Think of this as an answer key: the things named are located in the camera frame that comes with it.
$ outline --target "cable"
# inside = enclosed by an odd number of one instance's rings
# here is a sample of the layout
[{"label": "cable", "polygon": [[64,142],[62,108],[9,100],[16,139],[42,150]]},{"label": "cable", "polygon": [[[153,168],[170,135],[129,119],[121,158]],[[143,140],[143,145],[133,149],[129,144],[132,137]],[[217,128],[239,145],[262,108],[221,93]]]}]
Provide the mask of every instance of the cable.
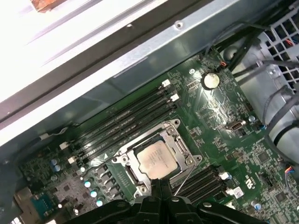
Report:
[{"label": "cable", "polygon": [[240,25],[240,24],[243,24],[243,25],[247,25],[247,26],[250,26],[250,27],[254,27],[254,28],[257,28],[257,29],[261,29],[261,30],[269,30],[270,28],[269,27],[265,27],[265,26],[262,26],[262,25],[258,25],[258,24],[254,24],[254,23],[250,23],[250,22],[247,22],[247,21],[236,21],[236,22],[233,22],[232,24],[230,24],[228,27],[224,28],[208,45],[208,47],[206,48],[206,51],[205,51],[205,55],[207,55],[211,49],[211,47],[219,40],[221,39],[228,31],[230,31],[232,28],[234,28],[235,26],[237,25]]},{"label": "cable", "polygon": [[266,131],[265,131],[265,141],[268,144],[268,146],[277,154],[279,154],[282,158],[284,158],[286,161],[292,162],[293,164],[297,164],[294,160],[292,160],[290,157],[288,157],[286,154],[281,152],[276,145],[272,142],[272,139],[270,138],[269,134],[273,130],[273,128],[276,126],[276,124],[288,113],[288,111],[298,102],[299,100],[299,91],[290,98],[286,104],[275,114],[275,116],[270,121]]},{"label": "cable", "polygon": [[293,123],[291,123],[289,126],[285,127],[284,129],[282,129],[278,135],[275,137],[273,143],[274,145],[278,145],[279,141],[281,140],[281,138],[284,136],[285,133],[287,133],[288,131],[294,129],[294,128],[299,128],[299,120],[294,121]]},{"label": "cable", "polygon": [[287,85],[284,85],[283,87],[281,87],[279,90],[277,90],[275,93],[271,94],[269,96],[269,98],[267,99],[267,101],[265,102],[265,106],[263,108],[263,119],[262,119],[262,123],[264,125],[266,125],[266,115],[267,115],[267,111],[268,111],[268,107],[271,103],[271,101],[274,99],[274,97],[280,93],[283,93],[284,91],[286,91],[286,89],[288,89]]},{"label": "cable", "polygon": [[[266,60],[266,61],[261,61],[261,63],[262,63],[263,66],[274,64],[274,65],[284,66],[284,67],[288,67],[288,68],[299,68],[299,62]],[[234,75],[235,78],[237,78],[237,77],[240,77],[242,75],[245,75],[248,72],[254,71],[258,68],[260,68],[260,67],[256,63],[256,64],[253,64],[253,65],[247,67],[246,69],[244,69],[240,72],[237,72],[233,75]]]},{"label": "cable", "polygon": [[179,188],[177,189],[177,191],[174,193],[173,196],[176,196],[178,194],[178,192],[182,189],[183,185],[186,183],[186,181],[189,179],[191,173],[195,170],[196,168],[196,164],[192,167],[191,171],[188,173],[187,177],[184,179],[184,181],[181,183],[181,185],[179,186]]}]

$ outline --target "green circuit board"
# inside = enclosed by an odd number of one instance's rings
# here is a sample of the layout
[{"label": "green circuit board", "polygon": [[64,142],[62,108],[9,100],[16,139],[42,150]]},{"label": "green circuit board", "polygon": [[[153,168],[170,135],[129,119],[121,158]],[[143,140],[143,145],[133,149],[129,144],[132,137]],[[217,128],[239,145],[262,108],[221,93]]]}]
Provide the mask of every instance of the green circuit board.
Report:
[{"label": "green circuit board", "polygon": [[[284,169],[280,166],[278,156],[265,143],[263,130],[259,128],[260,122],[231,72],[224,69],[218,73],[220,85],[214,90],[205,90],[201,85],[202,74],[219,67],[221,61],[222,58],[216,51],[211,51],[208,57],[198,54],[85,123],[69,128],[66,134],[57,137],[20,166],[30,189],[35,194],[48,194],[54,204],[66,197],[75,198],[76,200],[70,199],[69,204],[84,204],[82,213],[97,207],[96,199],[88,195],[96,187],[99,188],[98,197],[102,198],[103,203],[107,203],[114,198],[101,183],[102,177],[97,172],[90,172],[82,180],[80,177],[85,171],[82,173],[80,168],[97,166],[137,134],[163,121],[179,119],[181,123],[178,132],[190,152],[203,158],[190,178],[210,165],[221,165],[232,175],[229,187],[233,195],[227,194],[221,199],[210,197],[210,200],[267,220],[271,224],[298,223],[298,203],[287,194]],[[164,80],[169,80],[172,93],[178,94],[179,106],[164,108],[165,102],[162,101],[155,107],[147,107],[144,102],[150,105],[155,100],[156,96],[152,91],[161,86]],[[140,98],[143,96],[151,98],[142,101]],[[119,125],[126,127],[120,130],[116,130],[118,126],[114,127],[118,119],[121,119],[121,115],[117,117],[115,114],[128,105],[132,105],[132,111],[136,113],[134,119],[139,122],[139,128],[135,132],[130,130],[136,125],[125,126],[126,123],[120,123]],[[237,121],[244,121],[242,128],[230,130],[230,125]],[[95,124],[101,125],[91,131]],[[97,150],[105,147],[107,150],[97,153]],[[70,163],[70,158],[77,159],[76,165]],[[50,164],[52,159],[60,165],[59,171]],[[114,178],[113,184],[119,186],[117,191],[121,192],[123,198],[133,202],[136,187],[125,168],[109,162],[106,169],[111,174],[108,178]],[[90,177],[98,181],[86,188],[84,181]],[[294,182],[291,186],[296,192]],[[251,205],[253,201],[261,204],[262,208],[255,210]]]}]

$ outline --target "black cable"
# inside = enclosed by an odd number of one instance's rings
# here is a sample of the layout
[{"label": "black cable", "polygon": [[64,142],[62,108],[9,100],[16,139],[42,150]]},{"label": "black cable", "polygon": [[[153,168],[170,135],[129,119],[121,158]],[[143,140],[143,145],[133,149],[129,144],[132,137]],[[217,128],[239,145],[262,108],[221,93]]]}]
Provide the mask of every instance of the black cable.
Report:
[{"label": "black cable", "polygon": [[283,87],[281,87],[279,90],[277,90],[276,92],[274,92],[273,94],[271,94],[269,96],[269,98],[267,99],[265,106],[263,107],[263,118],[262,118],[262,123],[263,125],[266,125],[266,115],[267,115],[267,111],[268,111],[268,107],[271,103],[271,101],[274,99],[274,97],[280,93],[283,93],[284,91],[286,91],[288,89],[287,85],[284,85]]},{"label": "black cable", "polygon": [[294,128],[299,128],[299,120],[294,121],[293,123],[291,123],[289,126],[285,127],[284,129],[282,129],[278,135],[275,137],[273,143],[274,145],[278,145],[279,141],[281,140],[281,138],[285,135],[285,133],[287,133],[288,131],[294,129]]},{"label": "black cable", "polygon": [[[299,62],[275,61],[275,60],[262,61],[262,66],[267,66],[267,65],[271,65],[271,64],[278,65],[278,66],[283,66],[283,67],[288,67],[288,68],[299,68]],[[257,68],[259,68],[259,66],[256,63],[256,64],[253,64],[253,65],[247,67],[246,69],[244,69],[242,71],[239,71],[239,72],[237,72],[233,75],[234,75],[234,77],[237,78],[237,77],[240,77],[242,75],[245,75],[246,73],[252,72]]]},{"label": "black cable", "polygon": [[[265,13],[265,15],[259,19],[257,22],[255,22],[255,24],[265,24],[271,17],[273,17],[275,14],[279,13],[279,11],[282,8],[288,8],[291,4],[293,4],[295,1],[288,1],[288,3],[286,3],[285,1],[280,2],[276,7],[270,9],[268,12]],[[245,36],[247,36],[248,34],[254,32],[255,29],[252,27],[247,27],[244,28],[238,32],[236,32],[234,35],[230,36],[229,38],[223,40],[222,42],[218,43],[216,45],[216,48],[218,49],[219,52],[222,52],[225,48],[229,47],[230,45],[232,45],[233,43],[237,42],[238,40],[244,38]]]},{"label": "black cable", "polygon": [[[285,16],[288,12],[290,12],[290,9],[288,8],[288,6],[284,6],[281,9],[281,11],[279,11],[275,16],[264,21],[262,25],[263,26],[271,25],[272,23],[278,21],[283,16]],[[242,61],[242,59],[249,51],[250,47],[253,45],[253,43],[256,41],[256,39],[261,33],[262,31],[256,29],[255,32],[253,32],[246,38],[246,40],[244,41],[240,49],[233,56],[231,63],[228,65],[229,70],[233,71],[236,68],[236,66]]]},{"label": "black cable", "polygon": [[272,118],[271,122],[269,123],[266,131],[265,131],[265,141],[268,144],[269,148],[272,149],[274,152],[276,152],[278,155],[280,155],[283,159],[286,161],[292,163],[293,165],[297,164],[294,160],[292,160],[290,157],[288,157],[286,154],[281,152],[279,148],[274,145],[272,139],[270,138],[269,134],[273,130],[273,128],[276,126],[276,124],[286,115],[286,113],[289,112],[289,110],[299,101],[299,91],[296,92],[296,94],[290,98],[286,104],[275,114],[275,116]]}]

